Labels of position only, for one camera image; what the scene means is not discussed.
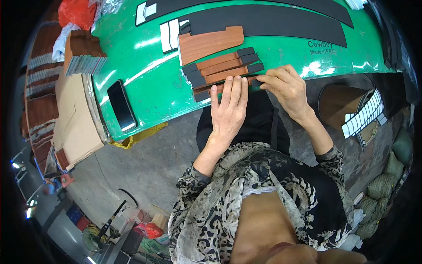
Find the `cardboard box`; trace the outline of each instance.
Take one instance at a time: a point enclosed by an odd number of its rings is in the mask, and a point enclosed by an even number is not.
[[[104,144],[88,108],[81,74],[64,76],[62,72],[56,84],[56,98],[59,118],[52,141],[55,150],[64,150],[69,171]]]

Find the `woman's left hand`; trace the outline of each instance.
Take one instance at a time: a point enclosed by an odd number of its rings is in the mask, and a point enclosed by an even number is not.
[[[228,76],[224,83],[221,103],[218,103],[217,87],[211,87],[211,117],[213,131],[207,145],[223,153],[230,146],[241,128],[248,103],[248,80],[246,77]]]

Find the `woman's right hand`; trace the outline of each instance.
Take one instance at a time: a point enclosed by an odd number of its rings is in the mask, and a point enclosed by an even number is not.
[[[306,99],[306,84],[291,65],[270,69],[265,75],[257,76],[264,82],[262,90],[272,92],[289,116],[300,125],[315,115]]]

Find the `sleeve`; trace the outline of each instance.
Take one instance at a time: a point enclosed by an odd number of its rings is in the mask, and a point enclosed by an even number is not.
[[[174,204],[173,211],[168,221],[168,235],[170,237],[169,250],[173,255],[177,239],[184,224],[185,217],[195,199],[202,190],[211,182],[207,177],[190,166],[183,176],[179,178],[176,187],[179,189],[178,201]]]
[[[327,153],[315,155],[315,157],[319,163],[316,167],[333,178],[338,184],[344,186],[344,174],[341,171],[343,153],[334,145]]]

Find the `yellow bag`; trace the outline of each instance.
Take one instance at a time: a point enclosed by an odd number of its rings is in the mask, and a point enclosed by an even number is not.
[[[131,135],[130,137],[128,137],[127,139],[125,139],[122,143],[118,143],[115,142],[114,140],[111,140],[111,142],[109,142],[109,144],[114,145],[116,147],[122,147],[125,150],[128,150],[129,148],[131,148],[135,143],[138,143],[139,141],[141,141],[142,139],[145,139],[149,136],[154,135],[155,133],[157,133],[158,131],[160,131],[163,127],[167,126],[168,123],[164,122],[161,123],[159,125],[153,126],[152,128],[148,128],[144,131],[141,131],[135,135]]]

